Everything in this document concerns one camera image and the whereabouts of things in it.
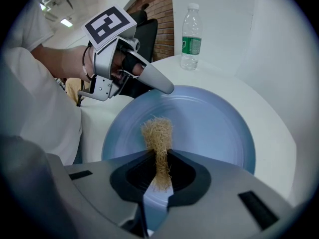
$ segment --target ceiling light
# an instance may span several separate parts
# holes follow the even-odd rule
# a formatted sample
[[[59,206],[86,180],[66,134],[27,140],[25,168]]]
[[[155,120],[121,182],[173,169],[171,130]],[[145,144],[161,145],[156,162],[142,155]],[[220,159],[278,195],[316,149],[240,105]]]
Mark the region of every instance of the ceiling light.
[[[67,27],[73,26],[73,24],[70,21],[66,20],[66,19],[61,20],[61,23],[66,25]]]
[[[41,10],[45,10],[46,7],[43,4],[40,3],[40,6],[41,6]]]

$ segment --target brick wall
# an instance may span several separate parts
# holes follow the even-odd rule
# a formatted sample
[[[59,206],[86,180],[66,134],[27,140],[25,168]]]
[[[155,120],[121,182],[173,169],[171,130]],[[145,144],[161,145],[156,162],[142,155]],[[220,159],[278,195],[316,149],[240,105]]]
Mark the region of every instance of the brick wall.
[[[136,0],[127,10],[133,13],[141,9],[141,6],[149,3],[145,10],[148,19],[158,20],[158,34],[156,36],[153,60],[157,61],[174,55],[174,20],[172,0]]]

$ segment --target green bottle label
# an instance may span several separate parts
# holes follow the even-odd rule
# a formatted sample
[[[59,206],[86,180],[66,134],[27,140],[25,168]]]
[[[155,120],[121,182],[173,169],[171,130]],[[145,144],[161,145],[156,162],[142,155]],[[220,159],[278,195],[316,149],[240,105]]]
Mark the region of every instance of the green bottle label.
[[[198,55],[200,52],[201,38],[183,36],[182,53]]]

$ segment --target plastic water bottle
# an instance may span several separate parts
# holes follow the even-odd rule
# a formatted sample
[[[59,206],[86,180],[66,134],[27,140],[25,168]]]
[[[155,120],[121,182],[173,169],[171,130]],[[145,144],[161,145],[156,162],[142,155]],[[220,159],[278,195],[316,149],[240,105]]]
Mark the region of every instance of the plastic water bottle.
[[[186,70],[195,70],[201,45],[203,26],[198,14],[199,5],[190,3],[183,24],[183,43],[180,65]]]

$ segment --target apriltag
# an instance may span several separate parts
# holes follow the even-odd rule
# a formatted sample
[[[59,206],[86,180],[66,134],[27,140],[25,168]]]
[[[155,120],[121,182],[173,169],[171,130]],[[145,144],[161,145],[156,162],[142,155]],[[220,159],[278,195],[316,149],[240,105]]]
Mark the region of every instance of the apriltag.
[[[104,44],[119,35],[133,38],[137,23],[117,4],[94,16],[82,29],[98,51]]]

